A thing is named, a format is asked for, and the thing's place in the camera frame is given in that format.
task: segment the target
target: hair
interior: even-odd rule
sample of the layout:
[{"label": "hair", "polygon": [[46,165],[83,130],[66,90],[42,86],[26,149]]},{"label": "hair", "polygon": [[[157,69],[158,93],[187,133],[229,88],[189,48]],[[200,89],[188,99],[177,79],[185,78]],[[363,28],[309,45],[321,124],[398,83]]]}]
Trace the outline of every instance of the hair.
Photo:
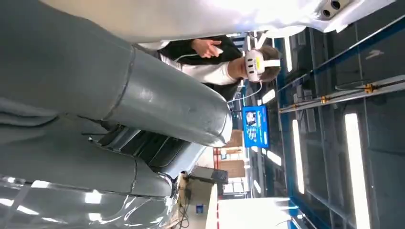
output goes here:
[{"label": "hair", "polygon": [[[263,54],[263,59],[265,61],[280,59],[280,52],[272,46],[263,45],[258,51]],[[277,77],[280,70],[281,67],[267,67],[265,68],[265,72],[260,75],[260,80],[263,82],[270,82]]]}]

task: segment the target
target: glossy gray paint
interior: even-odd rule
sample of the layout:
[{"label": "glossy gray paint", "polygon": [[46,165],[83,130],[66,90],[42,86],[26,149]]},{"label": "glossy gray paint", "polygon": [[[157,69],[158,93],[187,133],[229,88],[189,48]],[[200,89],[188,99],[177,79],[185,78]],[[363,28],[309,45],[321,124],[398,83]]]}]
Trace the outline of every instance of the glossy gray paint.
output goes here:
[{"label": "glossy gray paint", "polygon": [[88,141],[82,132],[105,132],[93,122],[60,116],[40,127],[3,126],[0,174],[141,196],[171,196],[171,183],[140,159]]},{"label": "glossy gray paint", "polygon": [[0,28],[0,97],[202,145],[230,140],[232,119],[218,93],[91,21],[7,0]]},{"label": "glossy gray paint", "polygon": [[174,203],[172,198],[103,192],[95,198],[92,190],[52,183],[45,188],[34,186],[0,176],[0,228],[157,229],[168,221]]}]

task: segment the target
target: metal rail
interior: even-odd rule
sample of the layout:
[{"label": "metal rail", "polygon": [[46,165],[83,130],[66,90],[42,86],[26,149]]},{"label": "metal rail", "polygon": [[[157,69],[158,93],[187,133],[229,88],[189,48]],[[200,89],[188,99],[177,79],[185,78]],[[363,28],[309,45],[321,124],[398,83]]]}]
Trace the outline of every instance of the metal rail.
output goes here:
[{"label": "metal rail", "polygon": [[375,89],[372,92],[367,91],[367,88],[336,92],[333,94],[322,96],[321,98],[296,103],[286,108],[280,108],[279,112],[280,113],[294,112],[318,106],[345,102],[353,99],[360,99],[405,90],[405,75],[391,77],[385,80],[376,81],[371,84],[373,85],[373,87],[375,87]]}]

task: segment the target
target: person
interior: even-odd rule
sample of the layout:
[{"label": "person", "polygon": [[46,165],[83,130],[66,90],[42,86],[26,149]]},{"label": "person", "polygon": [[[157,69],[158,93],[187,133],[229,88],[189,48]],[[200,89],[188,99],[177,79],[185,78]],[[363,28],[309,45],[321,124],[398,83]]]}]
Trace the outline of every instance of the person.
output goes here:
[{"label": "person", "polygon": [[[264,45],[258,51],[262,52],[264,60],[279,59],[279,51],[271,46]],[[158,53],[164,63],[196,78],[227,101],[232,100],[241,80],[247,79],[245,59],[226,35],[173,41]],[[267,67],[260,81],[273,80],[280,69]]]}]

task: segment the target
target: white shirt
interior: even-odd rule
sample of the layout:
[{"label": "white shirt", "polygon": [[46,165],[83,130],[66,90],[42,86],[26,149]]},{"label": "white shirt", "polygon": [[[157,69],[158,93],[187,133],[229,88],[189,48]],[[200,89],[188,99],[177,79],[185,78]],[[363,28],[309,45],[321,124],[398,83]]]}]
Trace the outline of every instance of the white shirt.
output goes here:
[{"label": "white shirt", "polygon": [[228,73],[229,62],[209,65],[188,65],[180,64],[171,59],[160,55],[162,62],[182,71],[201,83],[213,83],[216,85],[227,85],[236,82]]}]

